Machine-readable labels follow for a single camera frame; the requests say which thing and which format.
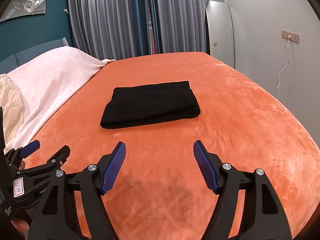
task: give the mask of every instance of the gray curtain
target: gray curtain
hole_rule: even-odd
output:
[[[131,0],[68,0],[76,48],[98,59],[136,56]]]
[[[158,0],[158,5],[164,53],[206,51],[205,0]]]

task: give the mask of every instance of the wall socket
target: wall socket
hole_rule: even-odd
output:
[[[289,35],[291,35],[291,38],[290,38],[291,41],[299,43],[299,35],[298,34],[287,32],[287,31],[282,31],[282,38],[289,40]]]

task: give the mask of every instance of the black garment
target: black garment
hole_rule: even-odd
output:
[[[194,118],[199,114],[188,81],[115,88],[100,125],[117,129]]]

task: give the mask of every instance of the white label sticker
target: white label sticker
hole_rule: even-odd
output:
[[[23,178],[16,179],[13,181],[13,196],[19,197],[24,194],[24,187],[23,187]]]

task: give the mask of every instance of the white blanket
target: white blanket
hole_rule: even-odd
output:
[[[7,144],[23,123],[23,104],[18,86],[7,74],[0,75],[0,106],[3,109],[3,133]]]
[[[52,49],[12,70],[8,76],[20,89],[24,122],[4,152],[24,147],[45,122],[101,67],[100,61],[73,47]]]

